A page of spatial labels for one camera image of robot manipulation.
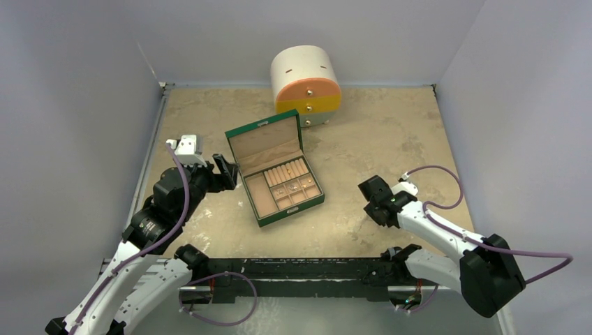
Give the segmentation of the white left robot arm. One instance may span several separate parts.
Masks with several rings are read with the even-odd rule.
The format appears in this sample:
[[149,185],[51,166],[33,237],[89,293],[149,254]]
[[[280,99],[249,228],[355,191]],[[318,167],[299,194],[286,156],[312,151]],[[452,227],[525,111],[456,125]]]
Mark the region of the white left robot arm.
[[167,247],[207,193],[231,191],[239,168],[223,155],[213,163],[176,166],[161,175],[153,194],[124,230],[111,263],[78,306],[65,317],[54,318],[46,334],[131,334],[139,323],[183,284],[200,285],[207,279],[209,258],[196,247],[177,249],[174,258],[143,283],[139,280],[161,259]]

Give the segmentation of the green jewelry box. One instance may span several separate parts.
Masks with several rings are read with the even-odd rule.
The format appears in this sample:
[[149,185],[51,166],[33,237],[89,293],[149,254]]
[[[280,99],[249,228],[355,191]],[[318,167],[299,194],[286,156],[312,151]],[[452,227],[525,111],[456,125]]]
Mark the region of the green jewelry box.
[[225,132],[259,227],[325,201],[325,192],[304,154],[297,110]]

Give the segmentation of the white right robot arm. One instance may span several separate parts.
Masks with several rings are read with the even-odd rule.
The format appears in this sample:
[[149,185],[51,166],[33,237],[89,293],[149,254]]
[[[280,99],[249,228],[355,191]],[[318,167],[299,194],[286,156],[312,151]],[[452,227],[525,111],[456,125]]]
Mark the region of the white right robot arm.
[[417,187],[400,181],[389,186],[375,175],[358,186],[364,211],[378,225],[410,232],[429,242],[439,255],[417,245],[382,253],[392,261],[392,275],[402,284],[431,281],[458,292],[479,315],[490,318],[526,288],[526,281],[504,238],[483,237],[460,228],[427,209]]

